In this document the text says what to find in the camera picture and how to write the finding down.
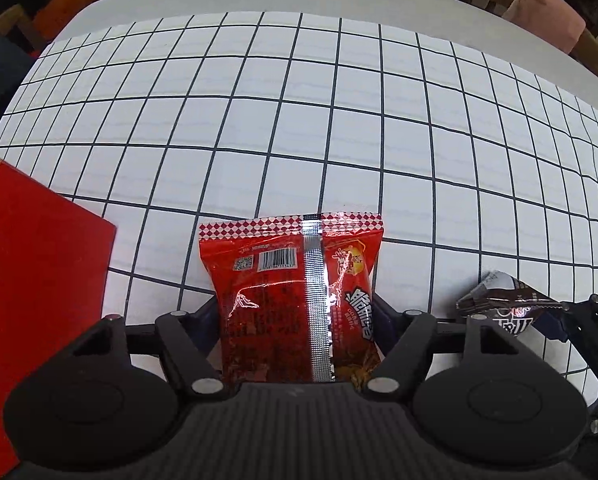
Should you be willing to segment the brown M&M packet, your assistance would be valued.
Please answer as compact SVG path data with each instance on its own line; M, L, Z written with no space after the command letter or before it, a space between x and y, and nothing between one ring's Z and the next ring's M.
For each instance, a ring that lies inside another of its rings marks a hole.
M489 320L518 336L546 312L562 312L564 304L502 271L488 273L456 301L462 318Z

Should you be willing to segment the red cardboard box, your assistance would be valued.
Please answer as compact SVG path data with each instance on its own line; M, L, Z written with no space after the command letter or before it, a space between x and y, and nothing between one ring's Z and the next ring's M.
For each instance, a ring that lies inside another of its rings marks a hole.
M3 423L23 378L101 317L116 228L0 159L0 477Z

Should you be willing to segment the red checkered snack bag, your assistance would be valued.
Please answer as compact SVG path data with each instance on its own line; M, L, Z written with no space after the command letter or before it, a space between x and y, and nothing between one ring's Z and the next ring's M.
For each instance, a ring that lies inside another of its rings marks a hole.
M362 387L380 362L371 273L383 235L375 212L203 223L224 378Z

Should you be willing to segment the white grid tablecloth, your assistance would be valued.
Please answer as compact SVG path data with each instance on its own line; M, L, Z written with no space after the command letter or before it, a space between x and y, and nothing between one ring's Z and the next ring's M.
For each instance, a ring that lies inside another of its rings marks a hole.
M598 296L598 110L528 68L384 24L225 12L50 44L0 160L116 226L104 308L195 310L210 221L375 211L395 310L450 321L493 271Z

